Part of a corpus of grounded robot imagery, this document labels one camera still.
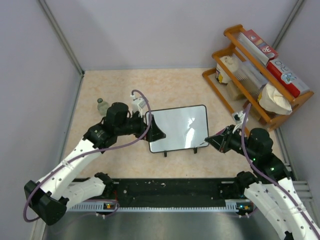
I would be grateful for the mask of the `black framed whiteboard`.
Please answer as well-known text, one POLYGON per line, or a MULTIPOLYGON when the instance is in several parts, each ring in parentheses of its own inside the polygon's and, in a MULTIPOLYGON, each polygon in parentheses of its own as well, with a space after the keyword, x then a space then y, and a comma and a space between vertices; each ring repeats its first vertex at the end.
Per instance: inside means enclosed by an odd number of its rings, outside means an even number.
POLYGON ((165 139, 149 143, 153 154, 192 149, 194 154, 205 148, 209 136, 207 108, 203 104, 152 110, 157 126, 166 134, 165 139))

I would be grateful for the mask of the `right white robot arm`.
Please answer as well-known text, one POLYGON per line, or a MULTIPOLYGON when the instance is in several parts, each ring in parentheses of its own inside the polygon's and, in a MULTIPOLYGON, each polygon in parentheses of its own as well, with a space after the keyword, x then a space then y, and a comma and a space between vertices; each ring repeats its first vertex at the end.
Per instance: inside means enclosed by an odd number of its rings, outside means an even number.
POLYGON ((273 153, 267 130, 254 128, 243 137, 240 129, 230 125, 205 142, 221 153, 233 150, 247 158, 253 172, 238 173, 233 192, 250 200, 281 240, 320 238, 320 228, 301 201, 287 167, 273 153))

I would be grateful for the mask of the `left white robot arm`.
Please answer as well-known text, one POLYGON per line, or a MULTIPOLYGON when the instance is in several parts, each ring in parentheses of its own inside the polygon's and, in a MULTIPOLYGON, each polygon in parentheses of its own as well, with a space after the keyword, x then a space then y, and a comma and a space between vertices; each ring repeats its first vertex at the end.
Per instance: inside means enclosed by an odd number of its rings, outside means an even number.
POLYGON ((118 137, 133 135, 149 143, 166 138, 149 112, 143 117, 147 106, 142 98, 128 105, 114 102, 103 119, 91 126, 73 151, 51 172, 38 181, 30 180, 24 186, 26 207, 31 208, 48 226, 56 224, 73 206, 90 198, 109 198, 114 191, 112 179, 105 173, 97 173, 78 186, 71 186, 76 176, 104 152, 115 149, 118 137))

